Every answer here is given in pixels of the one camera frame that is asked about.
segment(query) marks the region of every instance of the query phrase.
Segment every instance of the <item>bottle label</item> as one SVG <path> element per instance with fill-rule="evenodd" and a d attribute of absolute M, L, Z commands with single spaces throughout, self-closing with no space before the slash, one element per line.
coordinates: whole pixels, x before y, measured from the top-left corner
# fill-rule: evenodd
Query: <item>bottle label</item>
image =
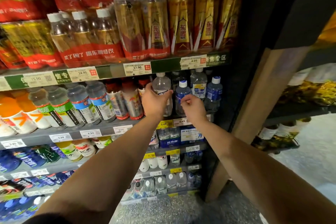
<path fill-rule="evenodd" d="M 77 144 L 75 145 L 75 147 L 84 157 L 88 157 L 91 154 L 94 154 L 96 151 L 95 147 L 91 145 L 89 142 Z"/>
<path fill-rule="evenodd" d="M 111 101 L 116 117 L 120 120 L 127 119 L 128 112 L 124 103 L 122 91 L 120 90 L 116 93 L 107 93 L 107 95 Z"/>
<path fill-rule="evenodd" d="M 45 129 L 51 127 L 51 124 L 38 109 L 31 112 L 25 112 L 25 114 L 29 116 L 38 128 Z"/>
<path fill-rule="evenodd" d="M 177 184 L 176 184 L 176 183 L 175 183 L 175 184 L 171 184 L 171 185 L 168 185 L 168 184 L 167 184 L 167 188 L 168 188 L 168 189 L 177 188 Z"/>
<path fill-rule="evenodd" d="M 99 98 L 91 98 L 91 101 L 102 120 L 109 120 L 115 115 L 112 104 L 106 93 Z"/>
<path fill-rule="evenodd" d="M 181 99 L 183 99 L 184 96 L 190 95 L 190 94 L 191 93 L 188 93 L 188 94 L 176 93 L 176 99 L 177 99 L 178 103 L 180 104 L 181 103 Z"/>
<path fill-rule="evenodd" d="M 76 160 L 81 156 L 81 153 L 76 149 L 73 144 L 70 144 L 69 146 L 60 149 L 70 160 Z"/>
<path fill-rule="evenodd" d="M 155 93 L 160 96 L 165 94 L 166 92 L 168 92 L 168 90 L 155 90 Z"/>
<path fill-rule="evenodd" d="M 223 90 L 210 90 L 207 88 L 207 98 L 211 100 L 219 100 Z"/>
<path fill-rule="evenodd" d="M 206 86 L 207 86 L 206 83 L 191 84 L 192 94 L 198 98 L 205 98 Z"/>
<path fill-rule="evenodd" d="M 37 106 L 36 108 L 54 128 L 64 125 L 62 118 L 55 112 L 50 103 Z"/>
<path fill-rule="evenodd" d="M 60 105 L 53 105 L 53 107 L 68 127 L 73 127 L 80 123 L 81 118 L 70 100 L 67 100 Z"/>
<path fill-rule="evenodd" d="M 277 132 L 276 129 L 263 128 L 260 131 L 258 137 L 263 140 L 270 140 L 275 135 L 276 132 Z"/>
<path fill-rule="evenodd" d="M 17 114 L 6 118 L 3 117 L 3 121 L 20 134 L 31 133 L 37 128 L 23 112 L 18 112 Z"/>
<path fill-rule="evenodd" d="M 82 101 L 72 102 L 73 106 L 77 109 L 78 114 L 86 124 L 90 124 L 99 119 L 99 115 L 93 106 L 89 96 Z"/>

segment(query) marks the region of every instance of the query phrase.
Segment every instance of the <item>bottle with blue label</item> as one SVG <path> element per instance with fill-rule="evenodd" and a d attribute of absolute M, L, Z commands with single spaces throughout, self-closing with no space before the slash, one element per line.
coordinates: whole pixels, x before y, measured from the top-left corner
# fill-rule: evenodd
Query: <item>bottle with blue label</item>
<path fill-rule="evenodd" d="M 88 81 L 86 84 L 86 92 L 89 94 L 90 100 L 96 108 L 100 119 L 105 122 L 115 120 L 116 115 L 107 96 L 105 85 L 99 81 Z"/>
<path fill-rule="evenodd" d="M 30 167 L 40 167 L 46 162 L 44 158 L 28 147 L 13 149 L 11 152 Z"/>
<path fill-rule="evenodd" d="M 203 73 L 203 68 L 196 68 L 195 73 L 190 76 L 190 87 L 192 94 L 202 101 L 205 99 L 207 91 L 207 76 Z"/>
<path fill-rule="evenodd" d="M 191 94 L 191 89 L 188 87 L 187 80 L 182 80 L 178 83 L 176 88 L 176 98 L 175 98 L 175 110 L 179 115 L 184 114 L 184 110 L 181 106 L 181 99 L 184 96 Z"/>
<path fill-rule="evenodd" d="M 220 82 L 220 76 L 214 76 L 211 83 L 207 86 L 207 97 L 204 100 L 204 107 L 208 112 L 217 112 L 221 105 L 223 86 Z"/>
<path fill-rule="evenodd" d="M 0 151 L 0 171 L 8 172 L 17 169 L 21 160 L 15 158 L 9 150 Z"/>
<path fill-rule="evenodd" d="M 97 125 L 101 122 L 97 110 L 86 92 L 85 86 L 76 82 L 68 83 L 65 86 L 68 88 L 66 94 L 84 123 Z"/>

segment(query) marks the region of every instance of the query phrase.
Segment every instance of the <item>price tag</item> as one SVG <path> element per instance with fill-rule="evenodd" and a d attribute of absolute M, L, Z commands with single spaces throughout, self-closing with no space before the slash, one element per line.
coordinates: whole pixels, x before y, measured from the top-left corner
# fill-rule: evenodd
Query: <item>price tag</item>
<path fill-rule="evenodd" d="M 11 90 L 12 88 L 9 86 L 7 80 L 2 76 L 0 77 L 0 91 Z"/>
<path fill-rule="evenodd" d="M 133 180 L 138 180 L 142 178 L 142 174 L 136 174 L 133 178 Z"/>
<path fill-rule="evenodd" d="M 170 197 L 176 197 L 178 195 L 179 195 L 178 193 L 170 193 L 170 194 L 168 194 L 168 196 L 170 196 Z"/>
<path fill-rule="evenodd" d="M 126 133 L 128 130 L 130 130 L 133 127 L 133 125 L 124 125 L 124 126 L 117 126 L 117 127 L 113 127 L 114 133 L 116 135 L 120 135 L 120 134 L 124 134 Z"/>
<path fill-rule="evenodd" d="M 206 67 L 207 55 L 204 54 L 204 55 L 192 56 L 192 57 L 182 57 L 180 64 L 181 64 L 181 70 Z"/>
<path fill-rule="evenodd" d="M 150 62 L 124 63 L 123 65 L 126 76 L 152 73 L 152 66 Z"/>
<path fill-rule="evenodd" d="M 144 159 L 145 158 L 155 158 L 155 152 L 146 153 Z"/>
<path fill-rule="evenodd" d="M 50 193 L 54 193 L 54 190 L 53 189 L 41 189 L 40 190 L 40 193 L 41 194 L 50 194 Z"/>
<path fill-rule="evenodd" d="M 141 203 L 141 198 L 120 202 L 121 205 L 130 205 L 130 204 L 136 204 L 136 203 Z"/>
<path fill-rule="evenodd" d="M 102 133 L 100 132 L 100 129 L 81 130 L 79 132 L 81 133 L 82 138 L 101 137 L 102 136 Z"/>
<path fill-rule="evenodd" d="M 70 133 L 49 135 L 49 137 L 54 143 L 72 141 L 72 137 L 71 137 Z"/>
<path fill-rule="evenodd" d="M 158 175 L 162 175 L 161 171 L 156 171 L 156 172 L 150 172 L 149 176 L 158 176 Z"/>
<path fill-rule="evenodd" d="M 200 150 L 200 146 L 199 145 L 189 146 L 189 147 L 185 148 L 186 152 L 199 151 L 199 150 Z"/>
<path fill-rule="evenodd" d="M 42 87 L 57 85 L 57 80 L 52 71 L 43 73 L 23 74 L 24 81 L 29 87 Z"/>
<path fill-rule="evenodd" d="M 27 146 L 22 139 L 6 140 L 0 142 L 5 149 L 14 149 Z"/>
<path fill-rule="evenodd" d="M 166 155 L 180 154 L 180 149 L 166 151 Z"/>
<path fill-rule="evenodd" d="M 47 174 L 49 174 L 49 172 L 48 172 L 48 170 L 46 168 L 43 168 L 43 169 L 32 170 L 31 174 L 33 176 L 38 176 L 38 175 L 47 175 Z"/>
<path fill-rule="evenodd" d="M 147 201 L 155 201 L 155 200 L 157 200 L 158 199 L 158 197 L 148 197 L 147 198 Z"/>
<path fill-rule="evenodd" d="M 173 120 L 162 120 L 160 121 L 156 129 L 164 129 L 164 128 L 172 128 L 172 127 L 174 127 Z"/>
<path fill-rule="evenodd" d="M 174 127 L 191 125 L 191 122 L 187 118 L 174 119 Z"/>
<path fill-rule="evenodd" d="M 12 173 L 10 174 L 14 179 L 19 179 L 19 178 L 26 178 L 30 177 L 31 175 L 28 174 L 28 172 L 23 171 L 23 172 L 17 172 L 17 173 Z"/>
<path fill-rule="evenodd" d="M 95 67 L 70 68 L 67 71 L 72 82 L 99 80 Z"/>
<path fill-rule="evenodd" d="M 199 165 L 188 166 L 188 171 L 191 171 L 191 170 L 197 170 L 197 169 L 199 169 L 199 168 L 200 168 Z"/>
<path fill-rule="evenodd" d="M 173 173 L 180 173 L 182 172 L 182 168 L 181 167 L 178 167 L 178 168 L 172 168 L 170 170 L 170 173 L 173 174 Z"/>

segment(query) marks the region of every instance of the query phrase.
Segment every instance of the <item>right arm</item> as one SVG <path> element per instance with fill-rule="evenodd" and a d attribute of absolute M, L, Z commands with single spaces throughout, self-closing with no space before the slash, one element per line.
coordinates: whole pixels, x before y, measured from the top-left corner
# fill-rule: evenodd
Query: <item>right arm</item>
<path fill-rule="evenodd" d="M 203 102 L 181 100 L 188 120 L 207 139 L 226 171 L 270 223 L 332 223 L 336 206 L 293 171 L 209 122 Z"/>

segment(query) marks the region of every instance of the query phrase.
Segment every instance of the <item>person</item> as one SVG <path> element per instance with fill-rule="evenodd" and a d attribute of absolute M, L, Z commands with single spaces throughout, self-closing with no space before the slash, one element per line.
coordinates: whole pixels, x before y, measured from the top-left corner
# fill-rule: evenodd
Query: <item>person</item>
<path fill-rule="evenodd" d="M 159 96 L 147 84 L 142 97 L 146 117 L 78 168 L 25 224 L 109 223 L 172 93 Z M 334 204 L 275 159 L 209 122 L 199 98 L 187 95 L 181 105 L 234 183 L 269 223 L 335 222 Z"/>

